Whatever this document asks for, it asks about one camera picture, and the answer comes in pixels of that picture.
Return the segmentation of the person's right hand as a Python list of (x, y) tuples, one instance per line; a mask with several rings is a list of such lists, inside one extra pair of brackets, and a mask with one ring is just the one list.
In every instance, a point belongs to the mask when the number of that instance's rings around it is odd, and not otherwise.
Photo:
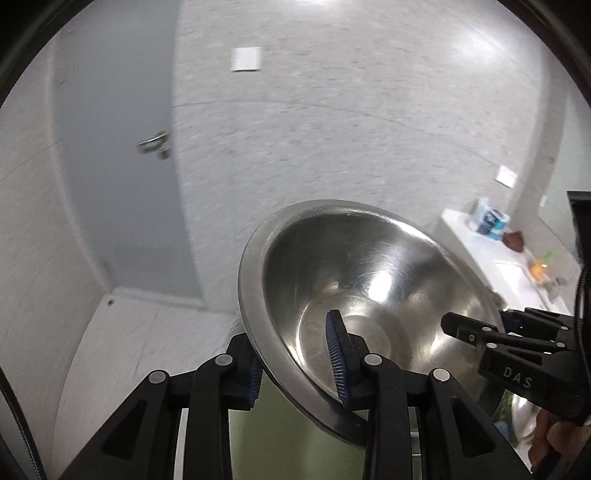
[(575, 424), (554, 421), (546, 410), (540, 410), (536, 417), (536, 427), (528, 457), (535, 471), (542, 460), (556, 450), (568, 465), (572, 464), (590, 437), (590, 427), (579, 427)]

